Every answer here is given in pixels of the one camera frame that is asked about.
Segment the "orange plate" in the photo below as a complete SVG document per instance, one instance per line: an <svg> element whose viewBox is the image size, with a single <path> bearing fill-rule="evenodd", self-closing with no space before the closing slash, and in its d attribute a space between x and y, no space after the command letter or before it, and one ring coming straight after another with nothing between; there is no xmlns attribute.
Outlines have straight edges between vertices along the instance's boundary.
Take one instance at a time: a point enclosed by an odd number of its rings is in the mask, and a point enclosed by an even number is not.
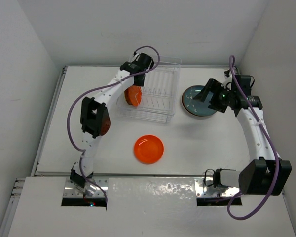
<svg viewBox="0 0 296 237"><path fill-rule="evenodd" d="M134 144L134 155L143 164L154 164L158 162L164 154L162 141L154 135L144 135Z"/></svg>
<svg viewBox="0 0 296 237"><path fill-rule="evenodd" d="M140 86L131 86L127 89L127 98L130 105L139 106L142 100L142 90Z"/></svg>

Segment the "yellow brown plate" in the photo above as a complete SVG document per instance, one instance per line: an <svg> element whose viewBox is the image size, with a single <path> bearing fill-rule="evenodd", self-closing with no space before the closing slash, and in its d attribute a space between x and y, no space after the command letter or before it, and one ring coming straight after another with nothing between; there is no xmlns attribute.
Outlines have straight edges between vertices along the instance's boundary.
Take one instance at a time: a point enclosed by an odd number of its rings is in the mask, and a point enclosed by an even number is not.
<svg viewBox="0 0 296 237"><path fill-rule="evenodd" d="M132 103L132 91L131 88L128 88L127 90L124 91L124 96L125 96L125 100L127 102L128 105L133 105Z"/></svg>

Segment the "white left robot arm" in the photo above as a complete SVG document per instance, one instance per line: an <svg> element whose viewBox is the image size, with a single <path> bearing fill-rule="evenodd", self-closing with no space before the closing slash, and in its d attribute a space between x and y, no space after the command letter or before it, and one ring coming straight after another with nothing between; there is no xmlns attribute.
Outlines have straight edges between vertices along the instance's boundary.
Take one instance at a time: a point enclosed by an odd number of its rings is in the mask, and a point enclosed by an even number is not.
<svg viewBox="0 0 296 237"><path fill-rule="evenodd" d="M134 85L144 86L146 73L152 71L157 65L151 56L134 52L132 61L123 63L108 85L84 92L71 105L66 121L67 134L72 146L82 154L79 161L71 168L70 181L78 187L84 189L87 183L97 186L94 181L91 181L93 157L100 138L111 126L109 109L128 88ZM80 112L84 143L82 148L74 143L70 130L71 114L79 100L82 100Z"/></svg>

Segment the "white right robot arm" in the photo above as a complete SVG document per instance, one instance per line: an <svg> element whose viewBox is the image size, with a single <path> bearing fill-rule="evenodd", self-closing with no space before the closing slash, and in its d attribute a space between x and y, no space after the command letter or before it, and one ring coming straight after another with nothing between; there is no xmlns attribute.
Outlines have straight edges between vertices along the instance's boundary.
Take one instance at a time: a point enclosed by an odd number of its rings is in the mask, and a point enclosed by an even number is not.
<svg viewBox="0 0 296 237"><path fill-rule="evenodd" d="M225 112L230 107L239 121L249 150L249 164L238 174L237 183L243 194L265 195L273 179L276 179L272 195L281 193L292 166L287 160L279 160L279 172L276 173L275 155L270 143L265 137L267 129L264 125L263 106L258 96L251 95L250 76L236 75L238 83L232 78L227 83L220 83L210 78L204 88L193 99L209 102L209 108Z"/></svg>

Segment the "dark teal plate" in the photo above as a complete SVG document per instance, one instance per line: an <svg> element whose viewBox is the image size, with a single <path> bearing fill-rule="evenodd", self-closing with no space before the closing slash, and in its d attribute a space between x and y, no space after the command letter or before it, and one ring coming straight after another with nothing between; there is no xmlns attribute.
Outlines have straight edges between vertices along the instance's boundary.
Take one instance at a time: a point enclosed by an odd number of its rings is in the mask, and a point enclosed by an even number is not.
<svg viewBox="0 0 296 237"><path fill-rule="evenodd" d="M182 94L182 105L192 115L198 117L206 117L213 115L216 111L208 108L210 100L212 99L213 93L209 92L205 102L194 100L194 97L198 95L204 88L202 85L194 85L187 88Z"/></svg>

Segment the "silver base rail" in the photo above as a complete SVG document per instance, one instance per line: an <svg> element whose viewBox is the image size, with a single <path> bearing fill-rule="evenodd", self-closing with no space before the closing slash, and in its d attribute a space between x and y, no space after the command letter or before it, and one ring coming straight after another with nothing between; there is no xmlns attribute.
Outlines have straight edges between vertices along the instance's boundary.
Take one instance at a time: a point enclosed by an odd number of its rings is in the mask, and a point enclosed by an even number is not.
<svg viewBox="0 0 296 237"><path fill-rule="evenodd" d="M181 200L200 200L205 203L229 200L239 192L235 185L213 183L213 173L200 177L98 176L81 188L69 178L62 181L62 206L104 206L109 193L134 197L174 196Z"/></svg>

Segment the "red teal floral plate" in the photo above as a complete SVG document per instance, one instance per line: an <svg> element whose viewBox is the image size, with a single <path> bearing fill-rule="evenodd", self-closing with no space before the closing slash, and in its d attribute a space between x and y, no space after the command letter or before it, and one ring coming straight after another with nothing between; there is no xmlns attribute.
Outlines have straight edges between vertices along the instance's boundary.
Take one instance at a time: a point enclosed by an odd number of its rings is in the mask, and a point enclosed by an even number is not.
<svg viewBox="0 0 296 237"><path fill-rule="evenodd" d="M195 115L195 114L191 113L190 111L188 111L188 110L186 109L186 107L185 107L183 101L184 101L184 100L183 100L183 95L181 95L181 98L180 98L181 108L182 108L182 110L184 111L184 113L185 113L187 116L189 116L189 117L191 117L191 118L193 118L193 119L204 120L204 119L207 119L207 118L212 117L212 116L216 113L216 111L215 111L215 112L213 112L211 115L205 115L205 116Z"/></svg>

